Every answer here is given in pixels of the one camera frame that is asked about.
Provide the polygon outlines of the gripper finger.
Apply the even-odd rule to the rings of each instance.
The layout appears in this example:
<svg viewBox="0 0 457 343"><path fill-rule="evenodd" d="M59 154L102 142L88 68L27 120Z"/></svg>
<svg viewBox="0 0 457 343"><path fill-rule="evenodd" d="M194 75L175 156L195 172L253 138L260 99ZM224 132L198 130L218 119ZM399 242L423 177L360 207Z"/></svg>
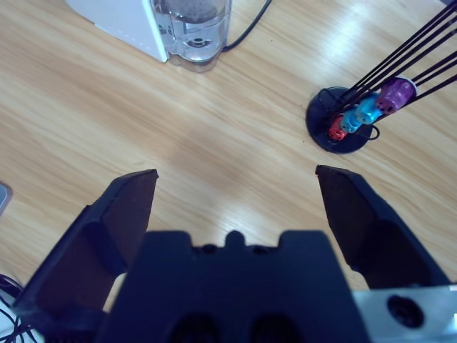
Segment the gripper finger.
<svg viewBox="0 0 457 343"><path fill-rule="evenodd" d="M316 167L328 225L371 289L446 286L449 278L393 208L360 175Z"/></svg>
<svg viewBox="0 0 457 343"><path fill-rule="evenodd" d="M156 181L155 169L113 180L49 252L14 302L15 312L102 310L144 238Z"/></svg>

